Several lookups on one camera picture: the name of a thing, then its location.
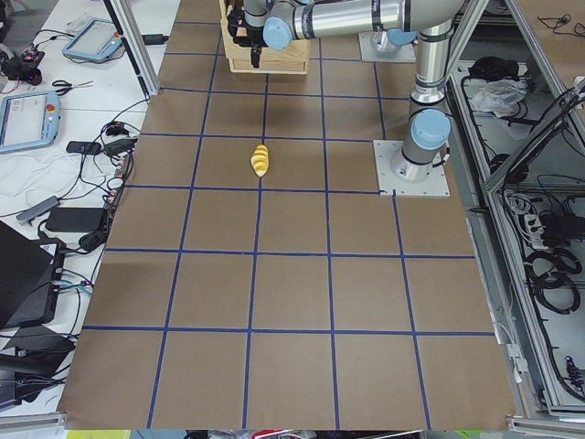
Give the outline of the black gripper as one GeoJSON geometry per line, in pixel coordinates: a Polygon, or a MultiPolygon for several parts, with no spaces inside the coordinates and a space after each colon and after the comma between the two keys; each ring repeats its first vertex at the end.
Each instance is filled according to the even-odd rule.
{"type": "Polygon", "coordinates": [[[232,9],[228,16],[228,32],[234,44],[250,47],[250,64],[258,68],[261,62],[261,51],[264,46],[262,27],[253,27],[245,20],[245,13],[242,8],[232,9]]]}

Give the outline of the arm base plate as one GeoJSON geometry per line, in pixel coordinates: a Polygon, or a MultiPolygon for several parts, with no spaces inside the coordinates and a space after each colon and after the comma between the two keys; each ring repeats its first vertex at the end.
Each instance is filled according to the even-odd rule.
{"type": "Polygon", "coordinates": [[[399,29],[369,31],[358,34],[362,61],[387,63],[414,63],[416,32],[399,29]]]}
{"type": "Polygon", "coordinates": [[[414,165],[402,155],[402,141],[375,140],[378,193],[387,197],[447,198],[450,190],[437,152],[430,164],[414,165]]]}

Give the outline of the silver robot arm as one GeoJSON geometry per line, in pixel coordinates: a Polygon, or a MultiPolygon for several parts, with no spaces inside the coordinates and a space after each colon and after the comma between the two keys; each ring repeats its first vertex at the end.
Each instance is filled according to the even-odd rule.
{"type": "Polygon", "coordinates": [[[422,182],[440,166],[435,157],[450,136],[441,104],[451,54],[452,23],[460,1],[243,1],[228,15],[233,42],[250,49],[252,67],[264,48],[284,50],[294,40],[375,31],[414,32],[418,56],[410,92],[409,133],[390,159],[392,172],[422,182]]]}

